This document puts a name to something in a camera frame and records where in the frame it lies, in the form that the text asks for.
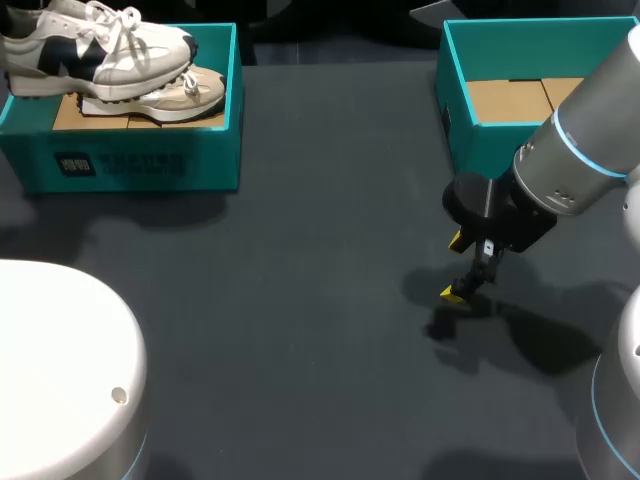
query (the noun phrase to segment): white cylindrical object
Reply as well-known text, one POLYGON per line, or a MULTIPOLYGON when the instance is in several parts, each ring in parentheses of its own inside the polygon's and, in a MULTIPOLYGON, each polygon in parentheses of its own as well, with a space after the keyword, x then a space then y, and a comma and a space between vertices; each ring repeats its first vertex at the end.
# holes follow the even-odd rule
POLYGON ((640 478, 640 288, 598 359, 585 400, 576 443, 589 480, 640 478))
POLYGON ((146 371, 138 323, 113 290, 0 260, 0 480, 141 480, 146 371))

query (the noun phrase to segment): cardboard box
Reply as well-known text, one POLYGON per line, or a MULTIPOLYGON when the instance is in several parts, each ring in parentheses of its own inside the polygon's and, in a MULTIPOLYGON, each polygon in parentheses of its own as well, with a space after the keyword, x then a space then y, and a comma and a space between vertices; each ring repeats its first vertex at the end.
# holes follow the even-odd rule
POLYGON ((179 27, 200 44, 195 63, 227 77, 224 114, 158 128, 125 117, 86 119, 72 97, 10 96, 0 116, 0 148, 26 192, 237 188, 244 90, 236 26, 179 27))
POLYGON ((635 17, 444 22, 436 96, 454 169, 499 177, 637 24, 635 17))

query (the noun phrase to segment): label on box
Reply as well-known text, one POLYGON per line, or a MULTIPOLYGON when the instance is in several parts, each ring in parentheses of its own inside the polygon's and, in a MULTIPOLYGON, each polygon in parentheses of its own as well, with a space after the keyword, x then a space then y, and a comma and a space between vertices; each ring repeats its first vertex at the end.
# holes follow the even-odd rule
POLYGON ((96 171, 89 155, 83 152, 54 153, 60 172, 65 177, 95 177, 96 171))

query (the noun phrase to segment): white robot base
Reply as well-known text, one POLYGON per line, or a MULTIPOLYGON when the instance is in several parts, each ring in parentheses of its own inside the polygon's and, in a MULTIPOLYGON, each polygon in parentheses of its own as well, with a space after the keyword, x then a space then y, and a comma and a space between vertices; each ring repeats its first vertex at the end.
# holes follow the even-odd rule
POLYGON ((142 333, 113 290, 0 260, 0 480, 142 480, 146 374, 142 333))

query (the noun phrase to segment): black logo on sneaker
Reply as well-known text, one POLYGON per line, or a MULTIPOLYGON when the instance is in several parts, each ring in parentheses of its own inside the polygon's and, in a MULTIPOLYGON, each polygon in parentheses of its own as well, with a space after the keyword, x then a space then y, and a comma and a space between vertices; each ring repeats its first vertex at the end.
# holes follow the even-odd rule
POLYGON ((107 52, 95 38, 84 55, 79 57, 75 39, 49 37, 42 47, 38 70, 53 77, 69 75, 92 82, 96 69, 102 65, 106 56, 107 52))

